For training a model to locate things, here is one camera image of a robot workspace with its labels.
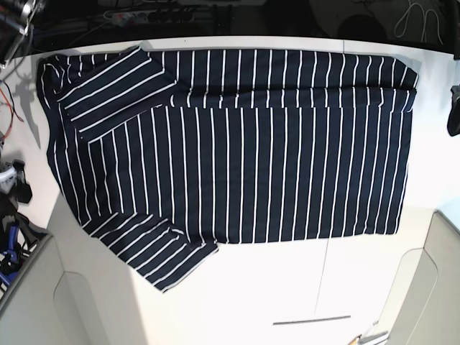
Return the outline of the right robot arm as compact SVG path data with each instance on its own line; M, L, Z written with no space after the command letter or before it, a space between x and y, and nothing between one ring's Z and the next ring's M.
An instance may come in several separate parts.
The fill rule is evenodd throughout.
M1 146L10 134L14 120L22 119L6 80L28 56L33 41L33 20L44 7L44 1L38 0L1 1L1 98L10 112L8 128L1 133ZM1 194L18 203L29 203L32 199L22 161L1 161Z

